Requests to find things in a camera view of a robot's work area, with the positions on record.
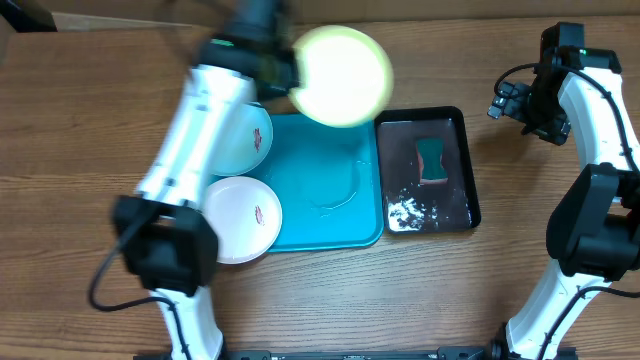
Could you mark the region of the yellow-green plate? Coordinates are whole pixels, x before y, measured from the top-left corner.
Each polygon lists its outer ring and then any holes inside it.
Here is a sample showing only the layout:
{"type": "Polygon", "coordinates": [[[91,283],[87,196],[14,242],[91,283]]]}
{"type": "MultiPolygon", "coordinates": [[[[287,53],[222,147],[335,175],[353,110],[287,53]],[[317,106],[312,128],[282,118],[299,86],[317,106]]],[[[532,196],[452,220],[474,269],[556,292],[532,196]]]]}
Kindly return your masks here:
{"type": "Polygon", "coordinates": [[[308,118],[329,127],[356,127],[388,105],[392,64],[382,46],[365,33],[321,26],[297,39],[293,49],[300,85],[289,98],[308,118]]]}

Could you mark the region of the light blue plate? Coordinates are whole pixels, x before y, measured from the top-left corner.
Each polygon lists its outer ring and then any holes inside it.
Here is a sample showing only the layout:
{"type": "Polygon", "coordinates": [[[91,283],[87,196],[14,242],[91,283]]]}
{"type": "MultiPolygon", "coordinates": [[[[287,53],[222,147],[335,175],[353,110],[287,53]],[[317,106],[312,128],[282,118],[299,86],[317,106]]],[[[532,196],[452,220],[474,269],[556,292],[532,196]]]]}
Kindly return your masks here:
{"type": "Polygon", "coordinates": [[[211,173],[237,176],[257,167],[273,142],[273,124],[259,103],[242,105],[221,129],[211,158],[211,173]]]}

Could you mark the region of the green scrubbing sponge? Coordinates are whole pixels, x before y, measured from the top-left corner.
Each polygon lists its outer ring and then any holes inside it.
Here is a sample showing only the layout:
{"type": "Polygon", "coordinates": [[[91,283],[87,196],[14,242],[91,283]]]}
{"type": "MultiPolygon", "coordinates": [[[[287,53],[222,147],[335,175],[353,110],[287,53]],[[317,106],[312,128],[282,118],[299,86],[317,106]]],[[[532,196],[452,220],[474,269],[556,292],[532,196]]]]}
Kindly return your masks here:
{"type": "Polygon", "coordinates": [[[419,182],[421,185],[444,184],[448,174],[442,165],[444,142],[440,138],[421,138],[416,141],[419,182]]]}

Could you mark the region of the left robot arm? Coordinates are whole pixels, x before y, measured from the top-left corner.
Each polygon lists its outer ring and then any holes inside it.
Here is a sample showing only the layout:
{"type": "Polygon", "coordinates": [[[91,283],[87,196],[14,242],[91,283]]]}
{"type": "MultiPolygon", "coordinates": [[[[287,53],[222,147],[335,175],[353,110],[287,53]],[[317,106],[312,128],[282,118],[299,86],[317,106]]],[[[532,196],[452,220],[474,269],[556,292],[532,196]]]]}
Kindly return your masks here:
{"type": "Polygon", "coordinates": [[[225,341],[209,285],[218,235],[202,213],[213,155],[225,126],[260,101],[286,96],[299,84],[286,32],[290,8],[281,0],[240,2],[223,27],[189,57],[173,122],[134,195],[117,198],[117,241],[97,271],[116,256],[149,290],[171,339],[170,359],[223,359],[225,341]]]}

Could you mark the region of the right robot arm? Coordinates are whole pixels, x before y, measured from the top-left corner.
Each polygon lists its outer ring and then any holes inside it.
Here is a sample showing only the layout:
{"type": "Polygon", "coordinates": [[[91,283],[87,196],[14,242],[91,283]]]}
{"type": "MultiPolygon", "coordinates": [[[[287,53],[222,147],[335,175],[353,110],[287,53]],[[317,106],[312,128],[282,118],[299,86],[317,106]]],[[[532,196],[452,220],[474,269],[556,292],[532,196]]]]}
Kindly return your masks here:
{"type": "Polygon", "coordinates": [[[522,134],[562,145],[575,141],[580,174],[546,229],[551,258],[520,311],[499,330],[487,359],[574,359],[560,344],[600,293],[639,268],[639,141],[622,95],[622,67],[612,50],[588,48],[579,23],[541,34],[536,77],[526,85],[504,76],[488,114],[523,124],[522,134]]]}

